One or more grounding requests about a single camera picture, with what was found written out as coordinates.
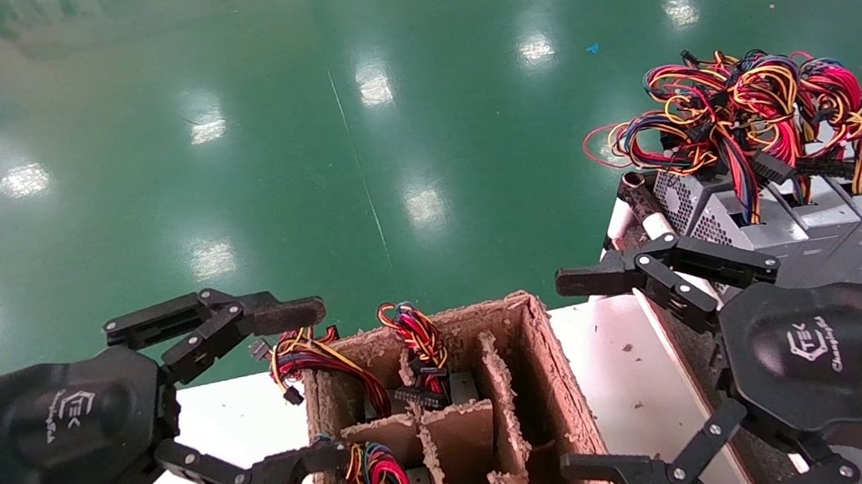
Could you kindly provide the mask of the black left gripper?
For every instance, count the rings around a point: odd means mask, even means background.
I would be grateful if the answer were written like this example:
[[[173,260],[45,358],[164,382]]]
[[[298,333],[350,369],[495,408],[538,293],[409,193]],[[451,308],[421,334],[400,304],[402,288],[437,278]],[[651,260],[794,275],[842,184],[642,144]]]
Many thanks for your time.
[[[0,484],[153,484],[164,473],[194,484],[303,484],[338,470],[349,447],[330,438],[248,469],[172,440],[179,408],[169,382],[192,383],[249,336],[314,326],[325,314],[316,295],[206,289],[109,320],[113,348],[89,360],[0,375]],[[161,369],[136,352],[169,339],[177,343]]]

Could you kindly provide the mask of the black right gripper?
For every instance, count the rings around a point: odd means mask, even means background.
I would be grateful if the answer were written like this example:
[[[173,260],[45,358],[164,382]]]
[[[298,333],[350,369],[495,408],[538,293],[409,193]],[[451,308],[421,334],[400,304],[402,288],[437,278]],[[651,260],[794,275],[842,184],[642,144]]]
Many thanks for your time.
[[[781,288],[770,284],[779,266],[774,256],[672,233],[632,251],[606,251],[594,266],[560,268],[554,278],[559,296],[609,298],[637,289],[695,333],[719,327],[736,392],[763,420],[793,437],[819,435],[831,445],[862,449],[862,285]],[[718,312],[716,298],[687,274],[745,290]],[[705,484],[701,474],[753,422],[751,406],[726,398],[672,463],[571,453],[560,457],[562,477]],[[856,464],[816,436],[797,444],[808,469],[774,484],[860,483]]]

